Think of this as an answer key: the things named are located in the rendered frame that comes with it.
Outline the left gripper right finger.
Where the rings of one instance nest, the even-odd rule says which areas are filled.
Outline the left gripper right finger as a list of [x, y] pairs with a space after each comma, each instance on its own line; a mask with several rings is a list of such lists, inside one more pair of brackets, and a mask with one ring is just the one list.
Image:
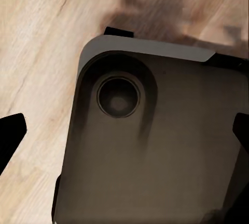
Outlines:
[[237, 113], [232, 131], [249, 154], [249, 115]]

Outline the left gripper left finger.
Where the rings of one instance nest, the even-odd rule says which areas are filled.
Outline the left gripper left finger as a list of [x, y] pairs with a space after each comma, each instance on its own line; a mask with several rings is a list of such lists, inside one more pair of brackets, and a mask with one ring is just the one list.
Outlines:
[[0, 118], [0, 175], [27, 133], [22, 113]]

